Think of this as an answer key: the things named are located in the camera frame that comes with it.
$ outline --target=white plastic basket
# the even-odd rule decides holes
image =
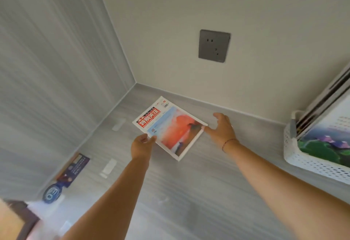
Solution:
[[[296,140],[296,119],[303,111],[294,111],[284,129],[284,159],[297,167],[350,184],[350,168],[303,153]]]

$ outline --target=person's right hand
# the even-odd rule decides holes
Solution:
[[[218,126],[216,129],[212,129],[208,126],[204,126],[204,132],[208,133],[211,139],[222,149],[223,145],[233,139],[233,141],[239,143],[232,128],[230,119],[228,116],[222,113],[214,113],[214,117],[218,119]]]

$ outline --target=person's left hand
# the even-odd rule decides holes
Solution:
[[[147,138],[147,133],[137,136],[131,145],[132,159],[145,159],[149,162],[151,158],[152,146],[155,143],[157,136]]]

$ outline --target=bracelet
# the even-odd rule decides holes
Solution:
[[[226,152],[224,151],[224,147],[225,147],[226,143],[228,143],[229,141],[233,141],[233,140],[234,140],[234,138],[229,139],[229,140],[227,140],[227,141],[224,143],[224,145],[222,145],[222,151],[223,151],[224,153],[226,153]]]

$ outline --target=electrical outlet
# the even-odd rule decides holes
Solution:
[[[202,29],[199,33],[198,57],[217,62],[225,62],[231,34]]]

